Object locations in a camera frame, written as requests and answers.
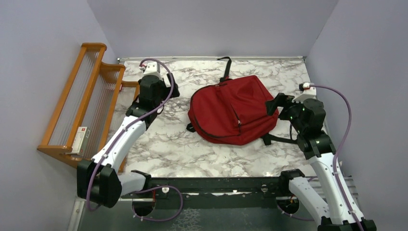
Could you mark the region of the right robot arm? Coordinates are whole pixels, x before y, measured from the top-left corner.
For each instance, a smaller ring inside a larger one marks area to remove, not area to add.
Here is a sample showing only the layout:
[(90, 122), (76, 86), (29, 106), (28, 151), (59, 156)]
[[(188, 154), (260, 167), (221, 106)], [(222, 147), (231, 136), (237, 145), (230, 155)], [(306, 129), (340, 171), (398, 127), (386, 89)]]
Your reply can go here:
[(322, 127), (326, 116), (323, 102), (309, 97), (299, 102), (279, 93), (265, 103), (268, 115), (277, 112), (297, 131), (297, 145), (314, 169), (324, 193), (322, 198), (298, 170), (280, 175), (278, 191), (295, 195), (312, 216), (319, 231), (375, 231), (375, 222), (366, 219), (349, 191), (336, 159), (336, 149)]

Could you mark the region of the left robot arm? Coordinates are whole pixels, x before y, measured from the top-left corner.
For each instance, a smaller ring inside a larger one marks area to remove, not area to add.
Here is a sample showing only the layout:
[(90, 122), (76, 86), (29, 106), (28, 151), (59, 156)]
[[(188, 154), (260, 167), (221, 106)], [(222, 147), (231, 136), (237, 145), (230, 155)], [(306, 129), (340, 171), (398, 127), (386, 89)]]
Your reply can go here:
[(146, 197), (151, 193), (149, 174), (133, 170), (119, 175), (119, 167), (135, 141), (145, 133), (157, 111), (170, 99), (180, 95), (172, 73), (167, 74), (170, 87), (160, 76), (145, 74), (139, 80), (140, 93), (129, 107), (113, 137), (90, 160), (77, 164), (77, 195), (86, 200), (86, 208), (95, 211), (100, 206), (113, 207), (118, 199), (135, 193)]

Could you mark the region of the red backpack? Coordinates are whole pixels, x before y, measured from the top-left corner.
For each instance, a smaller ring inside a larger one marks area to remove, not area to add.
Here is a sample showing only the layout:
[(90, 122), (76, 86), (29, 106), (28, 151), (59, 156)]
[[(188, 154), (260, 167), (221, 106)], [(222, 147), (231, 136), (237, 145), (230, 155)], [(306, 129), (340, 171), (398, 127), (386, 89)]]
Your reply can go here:
[(226, 56), (223, 77), (214, 85), (198, 89), (191, 97), (186, 129), (196, 132), (211, 143), (246, 145), (262, 139), (264, 145), (273, 141), (295, 144), (270, 134), (276, 127), (279, 113), (267, 114), (266, 102), (274, 97), (256, 75), (230, 78), (232, 60)]

